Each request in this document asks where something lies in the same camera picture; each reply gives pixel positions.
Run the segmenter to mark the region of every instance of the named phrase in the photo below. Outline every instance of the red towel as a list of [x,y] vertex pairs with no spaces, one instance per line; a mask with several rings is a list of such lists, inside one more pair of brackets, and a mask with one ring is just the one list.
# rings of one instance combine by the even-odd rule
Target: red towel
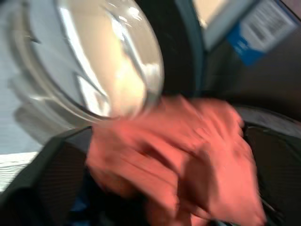
[[145,194],[152,226],[262,226],[242,125],[226,102],[165,97],[147,115],[94,126],[87,164],[100,186],[125,198]]

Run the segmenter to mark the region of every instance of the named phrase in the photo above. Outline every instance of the washing machine drum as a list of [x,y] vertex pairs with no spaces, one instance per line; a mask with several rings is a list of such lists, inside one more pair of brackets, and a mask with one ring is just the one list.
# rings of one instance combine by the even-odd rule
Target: washing machine drum
[[192,0],[135,1],[159,41],[165,71],[163,94],[199,96],[205,49]]
[[256,162],[267,225],[296,225],[301,210],[300,124],[263,109],[237,110],[246,122],[245,139]]

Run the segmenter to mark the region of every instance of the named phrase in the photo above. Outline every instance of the washing machine door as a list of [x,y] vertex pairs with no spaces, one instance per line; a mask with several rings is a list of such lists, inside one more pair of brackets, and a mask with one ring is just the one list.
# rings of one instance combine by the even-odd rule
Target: washing machine door
[[5,1],[0,20],[0,192],[51,137],[161,96],[160,46],[133,0]]

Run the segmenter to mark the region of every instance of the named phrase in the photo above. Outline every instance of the gray surface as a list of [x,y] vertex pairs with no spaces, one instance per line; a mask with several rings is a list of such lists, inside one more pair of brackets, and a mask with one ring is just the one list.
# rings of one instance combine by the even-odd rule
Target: gray surface
[[15,112],[22,103],[9,87],[10,80],[21,73],[8,38],[8,18],[16,2],[10,0],[0,6],[0,154],[36,152],[41,148],[16,122]]

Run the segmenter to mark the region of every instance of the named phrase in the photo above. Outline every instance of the red cloth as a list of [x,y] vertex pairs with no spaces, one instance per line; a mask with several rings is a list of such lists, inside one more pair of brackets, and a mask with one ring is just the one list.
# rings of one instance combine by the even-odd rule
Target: red cloth
[[209,219],[264,225],[256,168],[234,108],[215,99],[165,97],[147,115],[94,126],[87,164],[101,186],[148,197],[152,226]]

